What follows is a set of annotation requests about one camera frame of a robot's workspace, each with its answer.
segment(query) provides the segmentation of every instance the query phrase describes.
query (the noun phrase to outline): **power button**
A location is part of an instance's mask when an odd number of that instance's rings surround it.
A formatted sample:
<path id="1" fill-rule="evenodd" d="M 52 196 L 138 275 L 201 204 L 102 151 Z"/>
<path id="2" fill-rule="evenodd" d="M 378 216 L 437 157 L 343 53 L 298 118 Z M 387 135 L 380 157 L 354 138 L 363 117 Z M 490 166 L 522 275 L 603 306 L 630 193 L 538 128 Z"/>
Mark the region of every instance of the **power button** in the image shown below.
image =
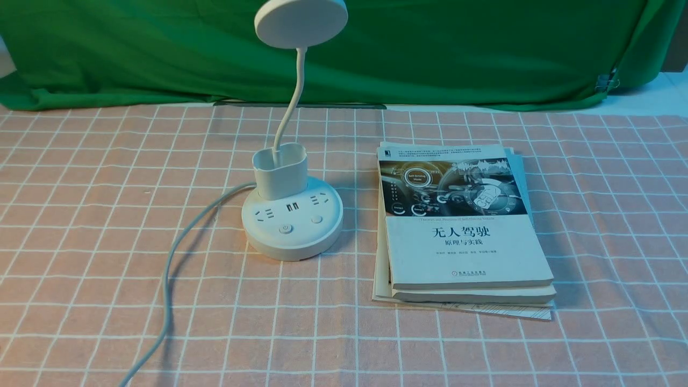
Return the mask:
<path id="1" fill-rule="evenodd" d="M 282 234 L 289 234 L 293 229 L 294 227 L 292 227 L 291 224 L 283 224 L 279 227 L 279 232 Z"/>

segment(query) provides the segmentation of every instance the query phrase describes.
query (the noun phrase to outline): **lamp base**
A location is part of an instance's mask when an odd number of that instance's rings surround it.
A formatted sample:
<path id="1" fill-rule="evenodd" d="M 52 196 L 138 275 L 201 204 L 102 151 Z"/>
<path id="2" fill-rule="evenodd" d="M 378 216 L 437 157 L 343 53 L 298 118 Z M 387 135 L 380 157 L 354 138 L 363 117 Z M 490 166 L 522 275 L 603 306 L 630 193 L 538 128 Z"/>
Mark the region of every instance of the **lamp base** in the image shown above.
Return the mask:
<path id="1" fill-rule="evenodd" d="M 251 246 L 281 261 L 303 260 L 329 249 L 339 237 L 343 216 L 339 193 L 310 176 L 304 191 L 278 200 L 265 200 L 255 189 L 241 209 Z"/>

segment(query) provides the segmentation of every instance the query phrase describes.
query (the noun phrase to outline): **car dashboard image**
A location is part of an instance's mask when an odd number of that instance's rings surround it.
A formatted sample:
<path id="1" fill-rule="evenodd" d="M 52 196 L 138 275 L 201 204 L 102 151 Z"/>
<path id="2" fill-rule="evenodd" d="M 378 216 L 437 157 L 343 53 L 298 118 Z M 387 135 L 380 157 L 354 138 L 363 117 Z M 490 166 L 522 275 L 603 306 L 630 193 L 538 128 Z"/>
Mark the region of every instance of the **car dashboard image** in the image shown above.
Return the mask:
<path id="1" fill-rule="evenodd" d="M 380 161 L 385 211 L 392 216 L 526 213 L 506 158 Z"/>

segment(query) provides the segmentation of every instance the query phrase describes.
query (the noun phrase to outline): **white cable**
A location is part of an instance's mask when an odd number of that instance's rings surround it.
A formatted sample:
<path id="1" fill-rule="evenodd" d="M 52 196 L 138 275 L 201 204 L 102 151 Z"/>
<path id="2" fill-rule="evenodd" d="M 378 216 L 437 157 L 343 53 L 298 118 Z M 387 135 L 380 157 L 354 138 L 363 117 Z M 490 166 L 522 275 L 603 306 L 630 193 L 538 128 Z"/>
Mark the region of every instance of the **white cable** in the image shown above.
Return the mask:
<path id="1" fill-rule="evenodd" d="M 255 183 L 254 182 L 247 182 L 244 184 L 237 185 L 236 187 L 233 187 L 226 193 L 224 193 L 222 196 L 220 196 L 216 201 L 212 202 L 209 206 L 207 206 L 201 213 L 199 213 L 192 221 L 189 223 L 188 226 L 179 234 L 177 237 L 177 240 L 172 244 L 172 248 L 170 249 L 170 253 L 167 257 L 167 264 L 165 265 L 165 270 L 162 273 L 162 303 L 163 303 L 163 308 L 164 308 L 164 317 L 163 317 L 163 323 L 162 323 L 162 328 L 160 329 L 160 334 L 158 335 L 158 339 L 153 343 L 153 346 L 151 349 L 146 352 L 141 359 L 139 359 L 136 364 L 134 364 L 133 367 L 131 367 L 131 370 L 125 375 L 124 379 L 120 382 L 120 387 L 126 387 L 126 385 L 129 383 L 131 378 L 136 375 L 138 370 L 146 364 L 148 359 L 153 356 L 155 351 L 158 349 L 160 344 L 162 343 L 162 340 L 164 340 L 165 336 L 167 336 L 167 331 L 169 330 L 170 323 L 172 322 L 172 299 L 170 298 L 170 286 L 169 286 L 169 276 L 170 276 L 170 266 L 172 265 L 172 258 L 174 257 L 175 251 L 177 251 L 177 248 L 179 247 L 179 244 L 182 242 L 182 239 L 189 233 L 189 231 L 201 220 L 205 215 L 207 215 L 210 211 L 212 211 L 214 208 L 217 206 L 221 205 L 225 200 L 229 199 L 232 195 L 235 193 L 241 191 L 242 189 L 249 188 L 249 187 L 254 187 Z"/>
<path id="2" fill-rule="evenodd" d="M 287 127 L 289 119 L 292 118 L 292 113 L 294 112 L 294 109 L 296 109 L 296 106 L 299 103 L 299 99 L 301 98 L 301 92 L 303 91 L 303 78 L 305 76 L 304 63 L 306 50 L 307 48 L 297 48 L 297 87 L 294 90 L 294 95 L 292 96 L 292 100 L 289 102 L 287 111 L 284 113 L 284 117 L 282 117 L 282 122 L 279 123 L 279 127 L 277 128 L 277 134 L 275 134 L 275 144 L 272 146 L 272 163 L 274 164 L 275 168 L 282 166 L 281 156 L 279 153 L 279 143 L 282 141 L 284 129 Z"/>

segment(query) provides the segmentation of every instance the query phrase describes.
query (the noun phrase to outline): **round button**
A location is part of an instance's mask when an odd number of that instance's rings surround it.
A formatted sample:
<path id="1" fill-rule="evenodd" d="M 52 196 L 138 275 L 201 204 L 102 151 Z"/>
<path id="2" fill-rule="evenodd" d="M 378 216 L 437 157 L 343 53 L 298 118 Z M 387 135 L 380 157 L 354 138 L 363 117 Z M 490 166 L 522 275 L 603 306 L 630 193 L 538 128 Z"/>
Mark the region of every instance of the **round button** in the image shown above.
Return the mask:
<path id="1" fill-rule="evenodd" d="M 279 232 L 282 234 L 289 234 L 293 229 L 294 227 L 292 227 L 291 224 L 283 224 L 279 227 Z"/>
<path id="2" fill-rule="evenodd" d="M 409 168 L 404 172 L 404 181 L 415 188 L 425 188 L 432 182 L 430 172 L 422 168 Z"/>

